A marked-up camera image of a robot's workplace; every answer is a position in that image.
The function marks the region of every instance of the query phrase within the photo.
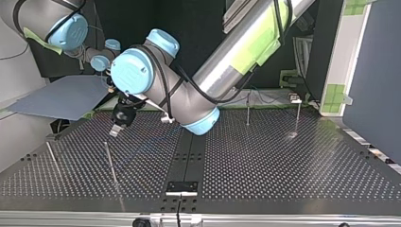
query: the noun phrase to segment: metal plate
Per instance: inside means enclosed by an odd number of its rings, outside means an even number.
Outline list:
[[[401,215],[401,176],[366,148],[303,110],[222,111],[194,137],[186,181],[192,210],[207,214]]]
[[[188,143],[179,147],[188,135],[178,124],[162,124],[160,116],[139,113],[130,128],[112,138],[110,114],[97,113],[52,143],[58,162],[48,151],[39,151],[9,170],[0,184],[0,208],[16,209],[21,203],[24,209],[39,210],[175,212],[176,204],[165,198],[166,185],[183,180],[186,162],[175,157],[176,152],[189,150]]]

